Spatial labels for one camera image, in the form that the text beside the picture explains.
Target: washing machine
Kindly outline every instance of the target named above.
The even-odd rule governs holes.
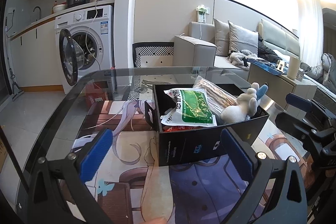
[[[86,8],[56,17],[59,73],[67,94],[84,75],[114,67],[113,7]]]

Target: curtain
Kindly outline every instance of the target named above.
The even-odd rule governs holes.
[[[324,26],[324,46],[323,52],[336,56],[336,30]]]
[[[301,6],[300,58],[310,66],[321,63],[323,53],[323,13],[320,0],[299,0]]]

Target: faucet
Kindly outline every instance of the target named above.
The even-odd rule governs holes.
[[[36,8],[39,8],[40,9],[40,19],[41,19],[41,7],[40,6],[36,6],[33,10],[33,12],[35,11]]]

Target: gray pillow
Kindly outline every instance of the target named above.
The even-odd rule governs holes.
[[[258,54],[258,32],[252,32],[228,21],[230,27],[230,52],[249,50]]]
[[[230,28],[229,24],[218,19],[213,19],[215,23],[215,45],[217,56],[228,56],[230,48]]]

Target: white bowl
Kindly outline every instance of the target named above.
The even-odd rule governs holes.
[[[54,13],[57,13],[59,11],[65,10],[66,6],[67,6],[66,4],[60,4],[60,5],[54,6],[52,9],[53,9]]]

